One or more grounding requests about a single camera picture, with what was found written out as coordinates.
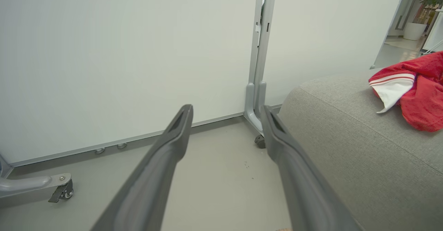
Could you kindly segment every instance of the gray floor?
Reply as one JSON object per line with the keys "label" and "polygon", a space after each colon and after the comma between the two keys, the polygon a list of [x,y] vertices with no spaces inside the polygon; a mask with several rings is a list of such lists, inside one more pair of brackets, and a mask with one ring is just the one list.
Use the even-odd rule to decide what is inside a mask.
{"label": "gray floor", "polygon": [[[194,127],[179,162],[163,220],[164,231],[275,231],[290,220],[277,166],[256,148],[243,117]],[[88,230],[155,138],[124,150],[77,154],[16,168],[10,178],[71,173],[75,193],[47,202],[54,189],[0,201],[2,230]]]}
{"label": "gray floor", "polygon": [[391,66],[402,61],[418,58],[419,56],[420,53],[418,51],[383,44],[380,54],[375,60],[374,68]]}

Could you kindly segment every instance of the sofa seam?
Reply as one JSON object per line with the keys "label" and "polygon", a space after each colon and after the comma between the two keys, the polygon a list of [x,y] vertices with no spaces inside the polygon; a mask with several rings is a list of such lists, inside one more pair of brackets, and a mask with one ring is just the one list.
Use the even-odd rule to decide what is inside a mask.
{"label": "sofa seam", "polygon": [[315,97],[313,94],[308,93],[308,92],[305,91],[303,88],[300,87],[300,89],[301,89],[303,92],[305,92],[306,94],[308,94],[308,95],[310,95],[310,96],[316,98],[317,100],[319,100],[319,101],[325,103],[326,105],[331,106],[332,108],[336,109],[336,110],[339,111],[340,113],[342,113],[342,114],[344,114],[344,115],[350,117],[351,119],[354,119],[354,120],[357,121],[360,125],[362,125],[362,126],[368,128],[368,129],[371,130],[372,132],[374,132],[374,133],[380,135],[380,136],[383,137],[385,140],[387,140],[389,143],[391,143],[392,145],[394,145],[395,147],[397,147],[397,149],[399,149],[399,150],[403,150],[408,156],[412,157],[414,160],[417,160],[419,163],[424,164],[425,167],[426,167],[428,170],[432,171],[433,173],[435,173],[435,174],[437,174],[438,176],[440,176],[441,178],[443,178],[443,173],[442,173],[442,171],[440,171],[440,168],[438,168],[437,166],[432,165],[430,162],[427,162],[425,159],[423,159],[422,157],[420,157],[420,156],[414,154],[413,152],[409,151],[408,149],[405,149],[404,147],[399,146],[398,144],[394,143],[392,140],[390,140],[390,139],[388,139],[387,137],[383,136],[381,133],[379,133],[379,132],[377,132],[376,130],[372,129],[371,127],[369,127],[369,126],[363,124],[360,120],[354,118],[353,116],[350,116],[349,114],[347,114],[347,113],[343,112],[342,110],[340,110],[340,109],[334,107],[333,105],[331,105],[331,104],[329,104],[329,103],[323,101],[322,99],[319,99],[318,97]]}

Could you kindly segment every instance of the gray fabric upholstery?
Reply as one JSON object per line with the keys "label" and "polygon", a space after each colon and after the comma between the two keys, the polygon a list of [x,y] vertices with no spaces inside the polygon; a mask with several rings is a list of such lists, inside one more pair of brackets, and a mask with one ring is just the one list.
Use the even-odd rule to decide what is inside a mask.
{"label": "gray fabric upholstery", "polygon": [[375,71],[294,89],[280,118],[367,231],[443,230],[443,133],[420,132],[368,86]]}

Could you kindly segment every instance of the red cloth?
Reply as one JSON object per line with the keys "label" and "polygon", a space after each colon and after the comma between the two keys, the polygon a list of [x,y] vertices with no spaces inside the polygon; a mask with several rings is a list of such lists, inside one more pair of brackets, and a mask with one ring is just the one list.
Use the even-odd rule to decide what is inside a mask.
{"label": "red cloth", "polygon": [[399,103],[403,117],[418,130],[434,132],[443,128],[443,51],[386,67],[369,79],[396,74],[415,76],[413,87]]}

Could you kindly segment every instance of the red stripe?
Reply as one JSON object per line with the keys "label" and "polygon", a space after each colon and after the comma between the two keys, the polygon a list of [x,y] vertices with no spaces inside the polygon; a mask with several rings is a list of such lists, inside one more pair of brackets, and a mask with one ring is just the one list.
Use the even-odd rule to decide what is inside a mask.
{"label": "red stripe", "polygon": [[385,81],[394,80],[394,79],[398,79],[398,78],[407,78],[407,79],[411,79],[411,80],[413,80],[413,78],[411,78],[411,77],[401,76],[401,77],[390,78],[390,79],[383,80],[383,81],[378,81],[378,82],[369,83],[369,86],[372,85],[372,84],[382,83],[382,82],[385,82]]}

